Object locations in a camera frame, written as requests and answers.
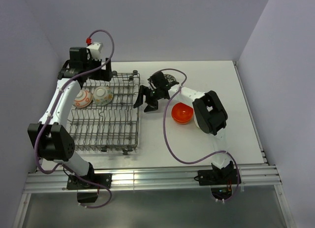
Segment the orange floral pattern bowl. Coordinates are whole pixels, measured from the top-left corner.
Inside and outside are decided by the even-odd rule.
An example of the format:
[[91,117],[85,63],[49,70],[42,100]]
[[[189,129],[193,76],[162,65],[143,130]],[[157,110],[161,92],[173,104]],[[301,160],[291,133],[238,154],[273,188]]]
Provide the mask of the orange floral pattern bowl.
[[88,90],[80,90],[78,95],[76,96],[73,106],[77,108],[85,108],[92,103],[93,95]]

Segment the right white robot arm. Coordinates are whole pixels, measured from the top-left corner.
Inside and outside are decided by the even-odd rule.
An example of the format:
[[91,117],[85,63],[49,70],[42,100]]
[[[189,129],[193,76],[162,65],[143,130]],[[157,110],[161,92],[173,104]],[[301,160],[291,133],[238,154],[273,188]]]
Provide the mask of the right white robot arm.
[[149,86],[141,85],[134,108],[139,108],[146,104],[144,112],[153,112],[158,110],[158,101],[161,99],[168,100],[162,119],[163,138],[166,147],[172,157],[182,164],[197,164],[208,159],[211,156],[218,156],[212,163],[210,172],[210,181],[215,183],[225,183],[232,173],[236,163],[225,150],[217,149],[215,152],[202,157],[196,161],[185,162],[179,159],[172,151],[166,134],[166,113],[172,100],[190,107],[193,113],[193,120],[196,126],[205,134],[218,136],[226,128],[228,119],[227,112],[215,91],[199,92],[184,86],[187,81],[187,75],[177,69],[172,69],[181,73],[184,80],[180,83],[173,75],[164,74],[165,70],[159,70],[148,78]]

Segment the white bowl yellow flower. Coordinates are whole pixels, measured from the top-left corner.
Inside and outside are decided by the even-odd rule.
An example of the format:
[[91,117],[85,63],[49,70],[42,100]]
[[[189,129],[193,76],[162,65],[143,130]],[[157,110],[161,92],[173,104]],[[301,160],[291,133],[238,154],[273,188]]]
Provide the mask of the white bowl yellow flower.
[[106,86],[99,86],[93,92],[93,102],[96,105],[104,106],[113,100],[113,91]]

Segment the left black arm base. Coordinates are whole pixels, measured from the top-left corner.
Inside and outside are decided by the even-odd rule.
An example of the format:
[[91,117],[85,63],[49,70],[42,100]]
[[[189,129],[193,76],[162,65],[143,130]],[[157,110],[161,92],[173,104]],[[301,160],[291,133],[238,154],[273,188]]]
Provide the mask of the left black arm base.
[[74,175],[69,175],[66,189],[77,191],[77,201],[80,204],[92,205],[98,199],[99,190],[102,189],[100,185],[108,189],[111,188],[112,174],[97,173],[92,182],[96,185],[86,183]]

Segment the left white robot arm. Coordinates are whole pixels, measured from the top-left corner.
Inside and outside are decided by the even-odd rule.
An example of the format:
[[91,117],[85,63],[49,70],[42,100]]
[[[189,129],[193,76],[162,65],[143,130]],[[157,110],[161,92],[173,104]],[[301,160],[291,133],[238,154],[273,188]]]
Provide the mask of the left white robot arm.
[[74,139],[66,130],[67,118],[76,96],[88,78],[106,77],[101,61],[102,43],[87,47],[71,47],[67,60],[57,76],[57,86],[52,100],[38,123],[29,124],[28,135],[34,148],[37,168],[44,174],[53,173],[59,166],[78,178],[84,188],[96,182],[92,164],[75,152]]

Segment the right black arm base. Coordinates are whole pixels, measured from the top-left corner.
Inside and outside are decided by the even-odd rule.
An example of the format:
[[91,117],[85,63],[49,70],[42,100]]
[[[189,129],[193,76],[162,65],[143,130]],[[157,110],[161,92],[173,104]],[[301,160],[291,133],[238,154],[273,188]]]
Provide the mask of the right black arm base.
[[218,186],[222,187],[211,189],[214,198],[218,200],[229,199],[233,195],[233,185],[240,185],[241,178],[236,169],[222,168],[215,166],[208,170],[199,170],[193,178],[200,186]]

